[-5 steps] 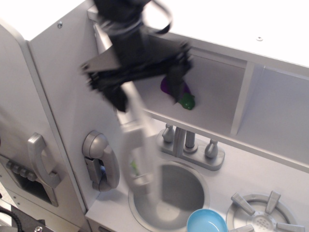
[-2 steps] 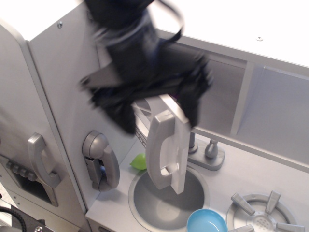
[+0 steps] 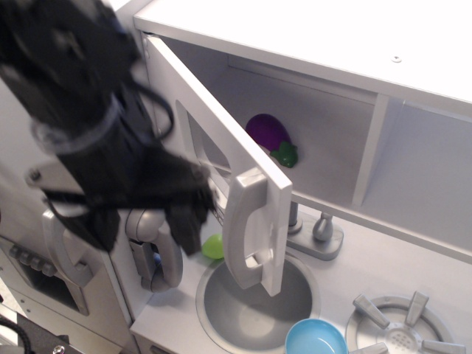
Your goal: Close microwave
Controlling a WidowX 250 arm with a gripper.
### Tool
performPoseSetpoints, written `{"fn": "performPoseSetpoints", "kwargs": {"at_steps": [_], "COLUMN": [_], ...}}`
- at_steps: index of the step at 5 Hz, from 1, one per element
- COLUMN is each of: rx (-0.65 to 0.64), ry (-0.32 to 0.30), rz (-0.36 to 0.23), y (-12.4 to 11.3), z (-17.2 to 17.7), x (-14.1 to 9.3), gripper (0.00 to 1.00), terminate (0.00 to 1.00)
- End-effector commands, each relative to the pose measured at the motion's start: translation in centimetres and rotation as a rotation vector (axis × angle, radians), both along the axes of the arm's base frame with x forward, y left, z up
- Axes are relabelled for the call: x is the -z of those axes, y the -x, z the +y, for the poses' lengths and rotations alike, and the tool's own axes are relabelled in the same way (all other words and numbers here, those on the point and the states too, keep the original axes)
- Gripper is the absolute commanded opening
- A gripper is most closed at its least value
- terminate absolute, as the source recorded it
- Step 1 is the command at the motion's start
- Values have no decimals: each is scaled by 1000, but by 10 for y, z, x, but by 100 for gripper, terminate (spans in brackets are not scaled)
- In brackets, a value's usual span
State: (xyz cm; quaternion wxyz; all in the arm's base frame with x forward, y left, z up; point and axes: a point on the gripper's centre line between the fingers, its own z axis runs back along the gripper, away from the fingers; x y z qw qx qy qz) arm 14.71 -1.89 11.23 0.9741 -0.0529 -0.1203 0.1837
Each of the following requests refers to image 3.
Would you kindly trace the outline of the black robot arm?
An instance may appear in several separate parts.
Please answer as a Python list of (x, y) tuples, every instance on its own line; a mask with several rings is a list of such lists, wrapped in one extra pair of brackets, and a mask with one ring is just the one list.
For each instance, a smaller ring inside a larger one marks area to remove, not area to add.
[(79, 187), (44, 187), (53, 215), (110, 251), (121, 209), (161, 210), (191, 255), (215, 209), (209, 171), (164, 148), (173, 124), (155, 132), (142, 98), (175, 117), (161, 95), (134, 80), (139, 59), (132, 35), (101, 1), (1, 3), (1, 78), (30, 115), (38, 145)]

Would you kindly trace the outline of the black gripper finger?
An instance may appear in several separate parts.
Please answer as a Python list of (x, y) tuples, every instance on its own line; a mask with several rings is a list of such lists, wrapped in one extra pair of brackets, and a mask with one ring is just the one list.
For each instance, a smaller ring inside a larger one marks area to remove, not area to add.
[(201, 228), (209, 211), (204, 204), (173, 204), (167, 209), (173, 239), (187, 256), (201, 251)]
[(116, 210), (94, 210), (73, 217), (71, 229), (94, 248), (110, 252), (116, 243), (119, 222), (120, 217)]

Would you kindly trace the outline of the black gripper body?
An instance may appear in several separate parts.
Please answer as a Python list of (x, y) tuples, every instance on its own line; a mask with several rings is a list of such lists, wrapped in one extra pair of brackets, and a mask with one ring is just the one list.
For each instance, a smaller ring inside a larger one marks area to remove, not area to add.
[(127, 104), (113, 97), (98, 115), (75, 108), (59, 125), (34, 119), (34, 139), (67, 174), (44, 176), (36, 186), (55, 207), (160, 209), (170, 225), (199, 228), (215, 208), (209, 172), (165, 150), (137, 97)]

